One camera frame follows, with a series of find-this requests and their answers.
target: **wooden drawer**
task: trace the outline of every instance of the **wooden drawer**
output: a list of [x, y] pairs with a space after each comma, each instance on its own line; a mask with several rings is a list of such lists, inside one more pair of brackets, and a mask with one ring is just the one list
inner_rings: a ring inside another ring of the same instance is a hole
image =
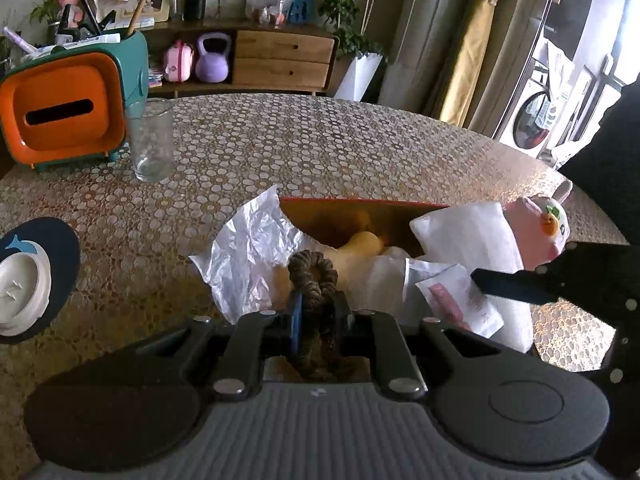
[[238, 30], [236, 38], [236, 57], [329, 63], [333, 50], [334, 40], [322, 36]]
[[328, 72], [329, 65], [324, 63], [236, 57], [233, 83], [280, 90], [320, 91]]

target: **picture frame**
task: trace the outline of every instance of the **picture frame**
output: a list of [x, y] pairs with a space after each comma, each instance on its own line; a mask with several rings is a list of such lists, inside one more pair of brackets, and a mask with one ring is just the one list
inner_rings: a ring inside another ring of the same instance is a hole
[[[169, 9], [171, 0], [147, 0], [140, 14], [140, 19], [153, 18], [157, 22], [165, 22], [169, 19]], [[126, 22], [131, 19], [136, 9], [138, 0], [127, 0], [120, 4], [114, 4], [113, 9], [116, 10], [116, 21]]]

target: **wooden cabinet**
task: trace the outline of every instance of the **wooden cabinet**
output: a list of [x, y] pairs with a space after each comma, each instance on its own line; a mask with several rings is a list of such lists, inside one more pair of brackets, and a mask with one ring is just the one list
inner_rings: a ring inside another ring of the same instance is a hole
[[324, 63], [236, 57], [233, 83], [314, 92], [324, 88], [328, 72]]
[[238, 30], [236, 57], [331, 63], [334, 39], [285, 32]]
[[331, 34], [314, 26], [276, 29], [251, 22], [204, 20], [198, 23], [158, 23], [144, 31], [150, 54], [161, 55], [176, 39], [195, 44], [204, 32], [220, 30], [234, 38], [230, 54], [230, 78], [204, 83], [195, 75], [184, 83], [163, 83], [150, 94], [198, 94], [212, 91], [272, 90], [322, 92], [329, 85], [336, 42]]

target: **orange fruit decoration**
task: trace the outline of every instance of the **orange fruit decoration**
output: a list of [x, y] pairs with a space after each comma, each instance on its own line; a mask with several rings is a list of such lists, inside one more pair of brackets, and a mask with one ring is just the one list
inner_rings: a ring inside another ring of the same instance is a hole
[[560, 222], [551, 213], [545, 213], [540, 218], [542, 232], [547, 236], [556, 236], [560, 230]]

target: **patterned tablecloth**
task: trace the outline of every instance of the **patterned tablecloth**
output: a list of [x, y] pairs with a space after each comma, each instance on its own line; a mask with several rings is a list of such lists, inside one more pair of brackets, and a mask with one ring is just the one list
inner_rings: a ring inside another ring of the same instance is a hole
[[[293, 196], [460, 204], [550, 194], [563, 177], [503, 144], [433, 119], [373, 105], [284, 94], [175, 101], [177, 171], [143, 184], [129, 153], [109, 164], [45, 173], [14, 168], [0, 180], [5, 231], [62, 218], [80, 238], [78, 283], [51, 327], [0, 346], [0, 478], [37, 463], [22, 426], [35, 385], [189, 314], [212, 313], [188, 254], [235, 209], [273, 184]], [[579, 189], [565, 203], [572, 239], [625, 243]], [[532, 312], [542, 358], [598, 367], [613, 330], [563, 302]]]

